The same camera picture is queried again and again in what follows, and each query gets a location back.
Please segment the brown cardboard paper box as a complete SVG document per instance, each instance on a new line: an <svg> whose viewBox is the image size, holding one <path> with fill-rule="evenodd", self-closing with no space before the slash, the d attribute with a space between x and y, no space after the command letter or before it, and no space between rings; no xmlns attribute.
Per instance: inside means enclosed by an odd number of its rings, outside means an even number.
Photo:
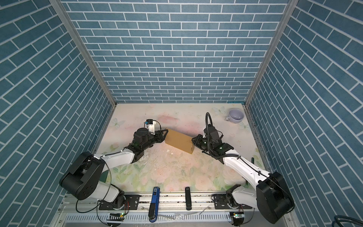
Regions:
<svg viewBox="0 0 363 227"><path fill-rule="evenodd" d="M192 154L194 151L194 144L192 142L192 137L185 135L183 133L174 131L172 129L167 129L168 133L165 138L165 143L182 150L186 153Z"/></svg>

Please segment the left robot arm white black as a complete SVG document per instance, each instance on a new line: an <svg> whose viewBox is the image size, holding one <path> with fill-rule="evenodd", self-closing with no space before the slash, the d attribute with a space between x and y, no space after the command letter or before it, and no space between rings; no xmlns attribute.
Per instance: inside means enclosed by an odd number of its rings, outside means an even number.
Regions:
<svg viewBox="0 0 363 227"><path fill-rule="evenodd" d="M132 142L119 152L104 155L83 152L61 177L59 184L79 201L93 198L108 203L112 210L123 209L126 203L124 191L112 183L100 181L102 173L110 173L114 167L137 162L146 149L162 143L167 134L167 129L150 132L139 128L134 132Z"/></svg>

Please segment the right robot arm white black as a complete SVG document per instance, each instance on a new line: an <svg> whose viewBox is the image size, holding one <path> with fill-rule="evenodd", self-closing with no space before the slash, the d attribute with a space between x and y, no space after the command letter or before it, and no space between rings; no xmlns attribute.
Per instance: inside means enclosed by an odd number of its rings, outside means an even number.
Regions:
<svg viewBox="0 0 363 227"><path fill-rule="evenodd" d="M213 125L210 113L206 113L204 133L192 138L192 143L203 153L233 169L252 186L248 189L235 184L228 189L227 205L232 209L240 209L244 204L255 208L271 224L292 212L295 201L284 177L256 166L230 144L224 143L222 137Z"/></svg>

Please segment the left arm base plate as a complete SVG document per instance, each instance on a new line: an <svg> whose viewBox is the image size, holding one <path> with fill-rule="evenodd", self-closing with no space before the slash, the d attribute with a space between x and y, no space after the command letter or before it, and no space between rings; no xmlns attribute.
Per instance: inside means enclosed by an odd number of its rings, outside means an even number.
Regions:
<svg viewBox="0 0 363 227"><path fill-rule="evenodd" d="M99 210L101 211L129 211L129 210L137 210L140 195L139 194L126 194L121 198L121 203L119 202L106 202L102 201L99 205Z"/></svg>

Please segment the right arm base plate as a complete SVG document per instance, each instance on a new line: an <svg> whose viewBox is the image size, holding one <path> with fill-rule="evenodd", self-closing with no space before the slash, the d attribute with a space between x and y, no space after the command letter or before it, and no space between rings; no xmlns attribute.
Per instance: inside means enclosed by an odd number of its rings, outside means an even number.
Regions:
<svg viewBox="0 0 363 227"><path fill-rule="evenodd" d="M251 206L245 204L238 204L231 194L213 194L211 199L214 203L216 210L226 210L226 209L252 209Z"/></svg>

